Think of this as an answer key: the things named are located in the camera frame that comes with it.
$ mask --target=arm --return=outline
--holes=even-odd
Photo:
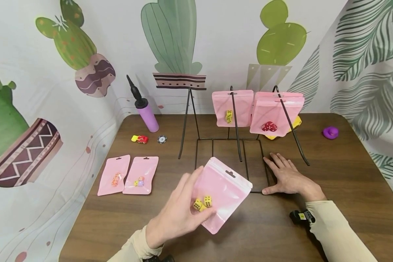
[[[310,232],[320,241],[329,262],[377,262],[334,202],[327,200],[318,184],[300,174],[291,160],[280,154],[271,153],[271,157],[274,162],[267,158],[264,160],[278,183],[264,188],[262,193],[299,193],[304,198],[307,210],[316,219],[315,223],[310,224]]]
[[[142,230],[136,231],[108,262],[142,262],[159,256],[163,243],[194,231],[213,215],[214,209],[191,214],[191,195],[202,170],[200,166],[192,174],[184,174],[160,213]]]

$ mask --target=pink bag with dice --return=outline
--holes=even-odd
[[[129,165],[130,155],[108,158],[100,178],[98,196],[121,192]]]
[[[284,102],[290,122],[293,123],[302,106],[304,97],[301,93],[257,92],[250,133],[283,137],[290,129],[281,101]]]
[[[216,234],[225,221],[249,195],[252,183],[229,168],[215,157],[204,166],[202,174],[195,183],[192,200],[211,196],[211,209],[216,214],[202,223],[211,234]],[[198,211],[191,207],[192,213]]]
[[[128,195],[150,194],[151,184],[158,163],[158,156],[134,157],[122,193]]]
[[[235,119],[237,118],[238,127],[250,126],[253,91],[252,90],[237,90],[233,91],[234,104],[236,108],[236,116],[233,111],[233,100],[231,97],[232,91],[217,91],[213,92],[213,104],[215,115],[217,116],[218,127],[235,127]],[[227,122],[227,111],[231,112],[229,122]]]

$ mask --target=metal rack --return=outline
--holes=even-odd
[[[291,123],[290,117],[288,116],[288,112],[287,112],[287,108],[285,108],[284,105],[284,101],[281,99],[281,95],[279,94],[279,90],[278,90],[278,86],[274,86],[273,92],[277,91],[278,92],[278,97],[280,98],[281,101],[281,105],[282,108],[284,110],[285,116],[287,116],[287,120],[288,120],[288,124],[291,127],[291,131],[293,133],[294,136],[294,140],[295,143],[297,144],[298,150],[300,152],[300,155],[302,157],[302,159],[304,160],[304,162],[306,163],[306,165],[310,165],[309,161],[307,160],[307,158],[304,156],[304,153],[302,151],[301,145],[298,141],[298,137],[297,134],[293,128],[293,124]],[[234,92],[233,92],[233,86],[230,86],[230,93],[229,95],[231,95],[231,99],[233,102],[233,113],[234,116],[236,116],[236,107],[235,107],[235,101],[234,101]],[[240,162],[243,162],[242,159],[242,153],[241,153],[241,149],[240,149],[240,141],[242,141],[242,145],[243,145],[243,156],[244,156],[244,161],[245,161],[245,168],[246,168],[246,178],[250,181],[249,179],[249,169],[248,169],[248,165],[247,165],[247,160],[246,160],[246,150],[245,150],[245,141],[258,141],[259,142],[259,147],[261,150],[261,155],[262,155],[262,162],[263,162],[263,166],[265,168],[265,174],[266,174],[266,180],[268,182],[268,186],[271,186],[270,181],[269,181],[269,177],[268,177],[268,171],[266,168],[266,163],[263,161],[263,157],[265,156],[263,154],[263,148],[262,148],[262,143],[261,140],[259,139],[259,134],[257,135],[256,138],[240,138],[239,137],[239,130],[238,130],[238,125],[237,125],[237,119],[235,117],[235,129],[236,129],[236,138],[230,138],[230,128],[228,127],[228,132],[227,132],[227,138],[201,138],[201,136],[199,135],[199,127],[198,127],[198,121],[197,121],[197,114],[195,111],[195,105],[194,105],[194,98],[192,96],[192,90],[189,89],[188,90],[188,100],[186,102],[186,112],[185,112],[185,119],[183,121],[183,130],[182,130],[182,140],[180,142],[180,151],[179,151],[179,156],[178,159],[180,159],[180,157],[182,156],[182,149],[183,149],[183,141],[185,139],[185,129],[186,129],[186,119],[188,118],[188,108],[189,108],[189,97],[191,97],[192,100],[192,107],[194,109],[194,117],[195,117],[195,123],[196,123],[196,132],[198,134],[198,138],[197,138],[197,142],[196,142],[196,149],[195,149],[195,168],[197,168],[197,159],[198,159],[198,143],[199,141],[204,141],[204,140],[211,140],[211,156],[214,156],[214,141],[216,140],[230,140],[230,141],[236,141],[237,142],[237,152],[239,155],[239,160]],[[257,193],[257,194],[261,194],[261,191],[251,191],[251,193]]]

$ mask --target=red toy car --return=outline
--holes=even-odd
[[[148,137],[146,137],[145,135],[133,135],[131,141],[137,142],[139,144],[147,144]]]

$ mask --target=hand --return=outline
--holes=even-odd
[[[264,157],[263,160],[271,168],[277,177],[278,183],[274,186],[264,188],[262,194],[274,193],[299,193],[306,202],[327,200],[320,186],[313,180],[299,173],[291,160],[285,159],[280,154],[270,154],[274,162]]]
[[[196,215],[191,214],[192,191],[203,169],[204,167],[200,166],[192,174],[183,174],[166,205],[155,218],[150,220],[146,229],[149,248],[158,248],[167,240],[194,231],[215,213],[215,210],[210,208]]]

